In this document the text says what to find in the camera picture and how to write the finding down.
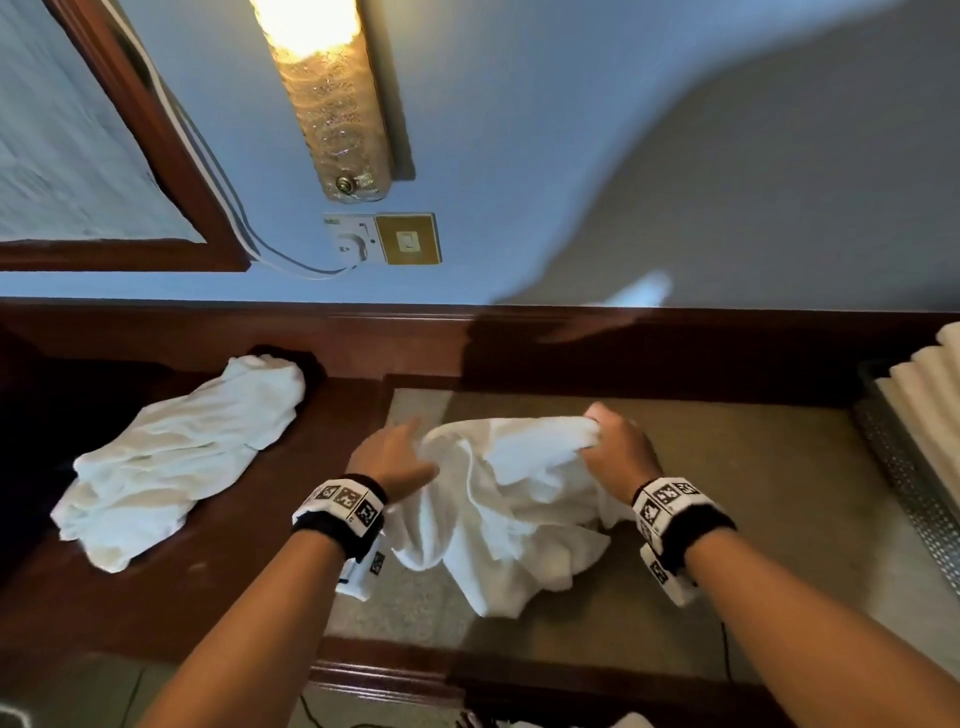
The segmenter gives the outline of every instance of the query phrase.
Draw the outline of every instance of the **brass knob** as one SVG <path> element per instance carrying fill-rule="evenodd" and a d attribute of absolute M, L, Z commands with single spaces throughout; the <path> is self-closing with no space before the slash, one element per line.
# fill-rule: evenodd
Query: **brass knob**
<path fill-rule="evenodd" d="M 357 182 L 350 175 L 341 175 L 336 181 L 337 189 L 345 195 L 352 195 L 357 190 Z"/>

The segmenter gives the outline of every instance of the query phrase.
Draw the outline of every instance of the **stack of towels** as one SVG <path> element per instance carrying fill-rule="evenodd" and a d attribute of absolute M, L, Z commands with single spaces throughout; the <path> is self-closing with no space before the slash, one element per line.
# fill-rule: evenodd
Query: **stack of towels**
<path fill-rule="evenodd" d="M 960 504 L 960 322 L 876 381 L 930 466 Z"/>

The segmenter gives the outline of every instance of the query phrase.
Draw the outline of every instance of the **person's right hand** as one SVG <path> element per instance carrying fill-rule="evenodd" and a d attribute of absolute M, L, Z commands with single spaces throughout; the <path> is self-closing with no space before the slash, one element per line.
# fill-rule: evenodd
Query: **person's right hand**
<path fill-rule="evenodd" d="M 584 416 L 600 425 L 600 442 L 580 450 L 580 456 L 611 496 L 631 505 L 641 485 L 663 477 L 653 444 L 634 423 L 602 402 L 594 402 Z"/>

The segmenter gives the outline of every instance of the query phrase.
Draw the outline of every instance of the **wall sconce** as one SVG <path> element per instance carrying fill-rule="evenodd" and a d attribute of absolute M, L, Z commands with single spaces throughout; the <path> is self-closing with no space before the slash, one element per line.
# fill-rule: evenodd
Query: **wall sconce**
<path fill-rule="evenodd" d="M 334 202 L 386 197 L 391 152 L 356 0 L 251 0 Z"/>

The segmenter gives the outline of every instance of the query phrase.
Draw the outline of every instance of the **person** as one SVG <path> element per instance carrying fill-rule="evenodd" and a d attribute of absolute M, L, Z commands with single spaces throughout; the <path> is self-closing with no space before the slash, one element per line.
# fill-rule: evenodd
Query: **person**
<path fill-rule="evenodd" d="M 586 415 L 600 429 L 598 444 L 581 450 L 589 471 L 612 496 L 632 503 L 639 486 L 663 476 L 649 439 L 599 402 Z M 414 493 L 436 476 L 436 466 L 416 455 L 416 427 L 375 432 L 353 453 L 348 471 L 375 481 L 388 501 Z M 287 725 L 347 558 L 343 539 L 322 531 L 295 530 L 193 650 L 139 728 Z M 800 728 L 960 727 L 960 684 L 953 677 L 735 530 L 710 530 L 686 548 L 683 560 Z"/>

